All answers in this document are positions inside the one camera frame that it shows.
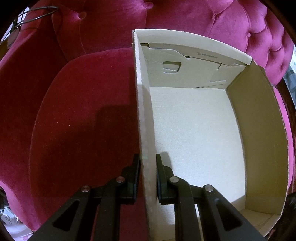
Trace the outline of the cardboard box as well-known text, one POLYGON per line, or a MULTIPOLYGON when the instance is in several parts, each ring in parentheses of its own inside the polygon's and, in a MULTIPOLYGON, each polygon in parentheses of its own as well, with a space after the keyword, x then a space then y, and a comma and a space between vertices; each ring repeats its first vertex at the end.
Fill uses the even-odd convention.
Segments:
POLYGON ((157 154, 190 184, 214 186, 267 235, 285 204, 290 158, 264 69, 193 33, 136 29, 132 38, 149 239, 175 239, 173 207, 157 202, 157 154))

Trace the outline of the grey plaid cloth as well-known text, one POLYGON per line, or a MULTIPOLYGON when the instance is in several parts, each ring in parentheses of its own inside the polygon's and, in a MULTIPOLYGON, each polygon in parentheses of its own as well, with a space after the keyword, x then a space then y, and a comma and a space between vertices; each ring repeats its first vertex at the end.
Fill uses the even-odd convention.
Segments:
POLYGON ((284 75, 284 81, 291 94, 295 93, 295 46, 293 46, 293 54, 289 67, 284 75))

